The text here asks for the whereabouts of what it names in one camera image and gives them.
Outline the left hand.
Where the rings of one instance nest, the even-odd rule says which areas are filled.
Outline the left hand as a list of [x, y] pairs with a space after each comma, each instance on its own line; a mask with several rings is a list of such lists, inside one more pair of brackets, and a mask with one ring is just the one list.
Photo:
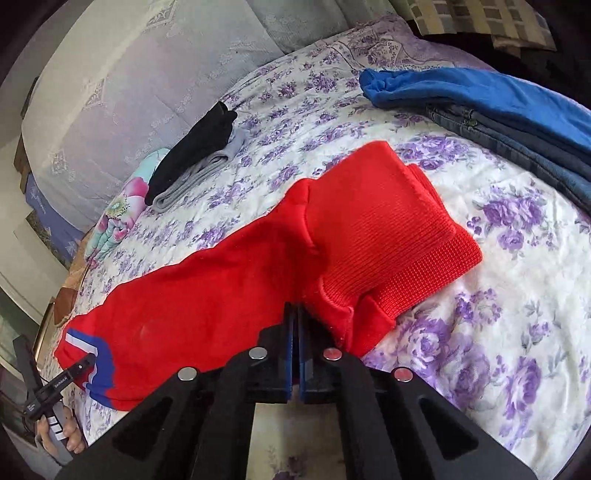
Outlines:
[[[64, 422], [63, 435], [66, 440], [65, 448], [72, 454], [80, 454], [87, 447], [87, 443], [79, 428], [79, 425], [74, 418], [71, 409], [67, 406], [63, 407]], [[36, 437], [43, 449], [54, 458], [58, 458], [59, 452], [57, 446], [60, 442], [53, 442], [50, 437], [51, 428], [45, 416], [42, 416], [36, 422]]]

